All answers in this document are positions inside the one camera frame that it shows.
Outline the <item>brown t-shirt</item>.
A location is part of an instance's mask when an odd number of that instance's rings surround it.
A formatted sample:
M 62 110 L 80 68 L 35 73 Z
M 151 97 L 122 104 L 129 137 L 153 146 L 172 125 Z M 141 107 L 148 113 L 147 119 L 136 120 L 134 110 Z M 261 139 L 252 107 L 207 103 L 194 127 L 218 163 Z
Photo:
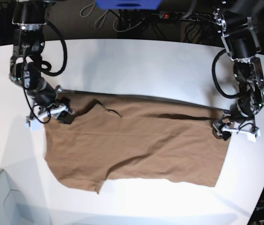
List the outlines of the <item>brown t-shirt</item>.
M 62 185 L 99 192 L 117 179 L 217 183 L 229 146 L 211 127 L 221 110 L 98 94 L 69 99 L 73 122 L 45 125 L 45 160 Z

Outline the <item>grey bin at corner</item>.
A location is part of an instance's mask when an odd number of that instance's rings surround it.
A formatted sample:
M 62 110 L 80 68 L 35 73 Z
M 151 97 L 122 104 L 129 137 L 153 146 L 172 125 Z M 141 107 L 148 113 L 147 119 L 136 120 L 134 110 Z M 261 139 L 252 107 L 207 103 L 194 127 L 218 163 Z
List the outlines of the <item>grey bin at corner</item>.
M 16 191 L 12 190 L 4 170 L 0 170 L 0 225 L 24 225 L 25 220 L 20 213 L 16 199 Z

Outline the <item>blue plastic box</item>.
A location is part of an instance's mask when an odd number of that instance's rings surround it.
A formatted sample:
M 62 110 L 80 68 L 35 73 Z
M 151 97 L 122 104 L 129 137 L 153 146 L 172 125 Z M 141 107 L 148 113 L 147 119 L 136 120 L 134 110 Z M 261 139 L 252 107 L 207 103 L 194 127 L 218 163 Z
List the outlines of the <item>blue plastic box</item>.
M 96 0 L 101 9 L 157 9 L 161 0 Z

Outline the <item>black power strip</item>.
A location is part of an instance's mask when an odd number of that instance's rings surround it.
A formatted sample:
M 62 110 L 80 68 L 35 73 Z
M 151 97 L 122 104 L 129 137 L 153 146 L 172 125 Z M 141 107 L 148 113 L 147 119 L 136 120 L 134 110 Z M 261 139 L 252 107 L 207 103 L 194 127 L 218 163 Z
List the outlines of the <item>black power strip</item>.
M 184 12 L 175 12 L 175 11 L 161 11 L 157 14 L 161 20 L 168 21 L 191 21 L 196 22 L 199 20 L 206 20 L 213 22 L 210 14 L 201 14 L 201 13 L 193 13 L 188 17 L 185 17 Z

